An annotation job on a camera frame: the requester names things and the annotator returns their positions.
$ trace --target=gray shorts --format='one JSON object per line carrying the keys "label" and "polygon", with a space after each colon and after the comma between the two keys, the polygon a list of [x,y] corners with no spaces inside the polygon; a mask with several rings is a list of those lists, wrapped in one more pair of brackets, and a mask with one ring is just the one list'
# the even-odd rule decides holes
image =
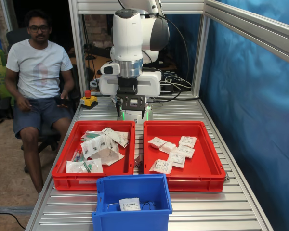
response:
{"label": "gray shorts", "polygon": [[46,123],[49,128],[54,122],[61,118],[72,118],[71,110],[68,108],[57,107],[55,98],[28,99],[31,111],[21,111],[15,102],[13,131],[18,139],[21,139],[19,132],[28,127],[40,130],[41,123]]}

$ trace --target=white t-shirt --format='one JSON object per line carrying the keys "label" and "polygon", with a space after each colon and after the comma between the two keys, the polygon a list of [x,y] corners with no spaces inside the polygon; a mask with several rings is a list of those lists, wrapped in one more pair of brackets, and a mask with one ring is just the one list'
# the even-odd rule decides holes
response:
{"label": "white t-shirt", "polygon": [[63,47],[48,41],[37,50],[24,40],[14,44],[6,67],[19,72],[18,90],[26,98],[40,99],[59,95],[59,73],[73,68]]}

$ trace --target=man's knee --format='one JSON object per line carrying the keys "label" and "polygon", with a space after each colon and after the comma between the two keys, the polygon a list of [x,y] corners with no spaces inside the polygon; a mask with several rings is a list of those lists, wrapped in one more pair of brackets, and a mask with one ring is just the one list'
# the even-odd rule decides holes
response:
{"label": "man's knee", "polygon": [[67,131],[68,131],[68,128],[69,128],[71,122],[72,121],[69,118],[59,119],[57,122],[55,122],[53,124],[53,128],[58,130],[60,132],[61,136],[65,136]]}
{"label": "man's knee", "polygon": [[39,130],[31,127],[24,128],[20,131],[20,137],[25,145],[38,144]]}

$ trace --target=plastic bin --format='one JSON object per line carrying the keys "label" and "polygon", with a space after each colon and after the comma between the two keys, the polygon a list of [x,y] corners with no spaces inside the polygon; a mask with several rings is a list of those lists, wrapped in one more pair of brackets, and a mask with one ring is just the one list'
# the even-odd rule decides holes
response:
{"label": "plastic bin", "polygon": [[144,173],[157,159],[167,160],[168,154],[153,148],[148,141],[154,137],[179,146],[181,136],[197,137],[193,157],[185,159],[184,168],[172,167],[167,174],[170,191],[220,192],[223,190],[225,170],[218,158],[210,136],[200,121],[146,121],[144,122]]}
{"label": "plastic bin", "polygon": [[[123,148],[119,145],[124,158],[110,166],[103,165],[104,173],[66,173],[66,161],[73,158],[75,150],[81,149],[80,140],[85,131],[102,131],[112,128],[114,131],[130,133],[130,143]],[[53,181],[57,190],[96,190],[96,181],[112,175],[132,175],[134,170],[135,123],[131,121],[79,121],[76,122],[63,150],[53,168]]]}
{"label": "plastic bin", "polygon": [[[162,174],[112,176],[97,181],[94,231],[167,231],[172,206],[166,176]],[[119,200],[140,199],[140,211],[121,211]],[[143,203],[152,201],[151,210]]]}

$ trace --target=brick wall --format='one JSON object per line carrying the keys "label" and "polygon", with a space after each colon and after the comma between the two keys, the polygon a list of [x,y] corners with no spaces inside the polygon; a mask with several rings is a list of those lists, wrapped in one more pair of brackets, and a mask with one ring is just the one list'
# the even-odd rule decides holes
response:
{"label": "brick wall", "polygon": [[111,37],[107,33],[106,15],[85,15],[89,43],[96,47],[111,47]]}

